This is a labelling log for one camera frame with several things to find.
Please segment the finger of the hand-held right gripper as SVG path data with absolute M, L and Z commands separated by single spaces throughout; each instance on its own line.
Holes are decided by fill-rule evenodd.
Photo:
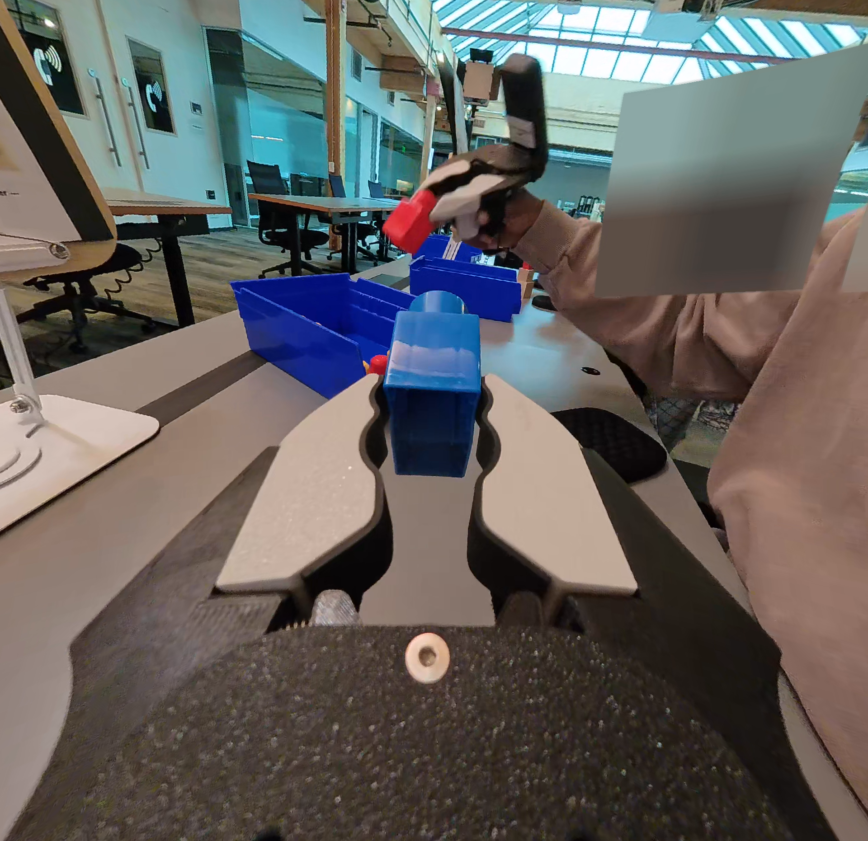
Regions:
M 433 170 L 422 182 L 422 191 L 430 194 L 482 194 L 483 162 L 475 157 L 451 158 Z
M 431 223 L 446 223 L 456 218 L 475 215 L 483 197 L 503 190 L 508 181 L 504 175 L 477 175 L 457 188 L 445 191 L 429 213 Z

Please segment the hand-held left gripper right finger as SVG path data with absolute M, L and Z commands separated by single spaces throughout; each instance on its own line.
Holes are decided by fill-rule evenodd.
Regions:
M 632 597 L 638 584 L 579 442 L 494 374 L 481 432 L 493 438 L 474 500 L 483 536 L 537 577 L 544 599 Z

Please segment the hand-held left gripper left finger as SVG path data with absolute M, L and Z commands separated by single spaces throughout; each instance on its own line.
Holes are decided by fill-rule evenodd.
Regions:
M 311 597 L 306 578 L 374 527 L 385 494 L 366 436 L 381 417 L 380 383 L 364 375 L 284 437 L 215 581 L 218 592 Z

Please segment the blue two-stud block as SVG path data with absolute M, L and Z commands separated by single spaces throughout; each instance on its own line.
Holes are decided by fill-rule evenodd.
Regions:
M 396 315 L 383 390 L 398 476 L 462 478 L 482 391 L 480 320 L 445 291 Z

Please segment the blue plastic bin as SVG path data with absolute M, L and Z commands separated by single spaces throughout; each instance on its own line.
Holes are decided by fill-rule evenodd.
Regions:
M 330 399 L 385 354 L 396 315 L 413 297 L 347 273 L 231 282 L 249 348 Z
M 442 291 L 458 296 L 480 318 L 510 323 L 520 313 L 523 287 L 516 270 L 489 264 L 478 249 L 446 235 L 430 235 L 412 257 L 413 296 Z

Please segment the person's right hand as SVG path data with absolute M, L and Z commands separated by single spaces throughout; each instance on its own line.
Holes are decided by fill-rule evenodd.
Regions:
M 541 214 L 543 200 L 520 188 L 502 205 L 490 205 L 476 213 L 476 232 L 460 238 L 486 254 L 514 250 Z

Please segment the studio light panel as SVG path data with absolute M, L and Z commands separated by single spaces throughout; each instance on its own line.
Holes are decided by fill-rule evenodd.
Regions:
M 466 104 L 485 106 L 498 99 L 501 71 L 494 64 L 492 50 L 472 47 L 463 64 L 462 94 Z

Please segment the standing banner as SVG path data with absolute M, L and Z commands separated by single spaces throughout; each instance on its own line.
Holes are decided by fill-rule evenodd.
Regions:
M 470 150 L 472 139 L 472 108 L 464 96 L 466 64 L 445 52 L 437 52 L 436 63 L 440 89 L 450 128 L 453 155 L 463 155 Z

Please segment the black wrist rest pad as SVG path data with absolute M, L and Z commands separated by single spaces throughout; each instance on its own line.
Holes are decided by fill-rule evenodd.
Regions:
M 623 417 L 599 408 L 551 413 L 588 450 L 596 452 L 622 480 L 633 485 L 657 477 L 667 466 L 661 443 Z

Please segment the black office chair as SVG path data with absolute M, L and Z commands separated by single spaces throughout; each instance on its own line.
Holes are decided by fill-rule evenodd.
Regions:
M 158 323 L 149 315 L 127 308 L 117 295 L 123 287 L 131 283 L 135 273 L 143 271 L 145 261 L 153 258 L 151 253 L 147 258 L 128 245 L 119 243 L 107 261 L 93 268 L 63 271 L 43 274 L 24 282 L 24 287 L 32 287 L 40 293 L 48 293 L 52 286 L 60 286 L 61 294 L 44 301 L 38 301 L 29 310 L 16 315 L 18 325 L 30 322 L 45 322 L 50 315 L 67 312 L 71 316 L 70 344 L 71 352 L 82 355 L 88 352 L 83 340 L 83 332 L 88 325 L 89 315 L 106 314 L 118 318 L 133 319 L 141 324 L 145 334 L 156 331 Z M 108 288 L 103 295 L 94 286 L 94 279 L 104 275 L 123 275 L 115 278 L 114 288 Z
M 286 181 L 277 165 L 247 161 L 255 196 L 289 196 Z M 310 274 L 323 274 L 325 271 L 311 261 L 311 250 L 328 243 L 327 233 L 310 229 L 311 211 L 299 211 L 286 205 L 258 200 L 258 238 L 267 247 L 277 248 L 289 254 L 288 263 L 264 269 L 260 278 L 268 273 L 284 275 L 287 268 L 292 276 L 303 271 Z
M 345 198 L 344 182 L 340 174 L 329 174 L 329 187 L 331 195 L 335 198 Z M 378 250 L 375 252 L 367 245 L 368 239 L 376 239 L 379 242 L 380 234 L 377 226 L 371 221 L 360 221 L 356 226 L 356 248 L 359 254 L 370 260 L 375 266 L 379 264 Z

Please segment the wooden top desk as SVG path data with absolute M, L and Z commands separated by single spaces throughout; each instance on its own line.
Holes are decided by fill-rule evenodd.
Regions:
M 121 188 L 107 188 L 103 196 L 114 216 L 120 241 L 158 241 L 177 326 L 192 326 L 195 323 L 193 305 L 179 239 L 209 235 L 208 218 L 229 216 L 231 207 L 211 201 L 190 201 Z
M 389 216 L 397 208 L 398 201 L 383 198 L 348 198 L 332 196 L 288 196 L 269 194 L 248 194 L 259 206 L 269 204 L 287 209 L 292 219 L 292 246 L 290 248 L 289 268 L 292 276 L 299 276 L 302 259 L 298 242 L 298 215 L 314 213 L 322 215 L 328 225 L 336 226 L 342 237 L 341 270 L 350 275 L 358 273 L 356 268 L 358 250 L 358 225 L 370 221 L 375 215 Z

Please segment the ceiling projector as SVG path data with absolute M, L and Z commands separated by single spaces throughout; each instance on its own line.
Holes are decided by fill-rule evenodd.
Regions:
M 639 37 L 692 44 L 713 27 L 725 0 L 656 0 Z

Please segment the white document stand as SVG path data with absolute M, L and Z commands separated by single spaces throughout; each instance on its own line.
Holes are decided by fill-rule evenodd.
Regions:
M 59 395 L 40 395 L 5 292 L 2 349 L 12 394 L 1 408 L 1 529 L 5 531 L 153 438 L 155 418 Z

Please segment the wooden post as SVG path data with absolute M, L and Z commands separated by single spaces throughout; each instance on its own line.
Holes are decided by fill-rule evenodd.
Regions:
M 325 122 L 329 173 L 344 180 L 346 0 L 324 0 Z

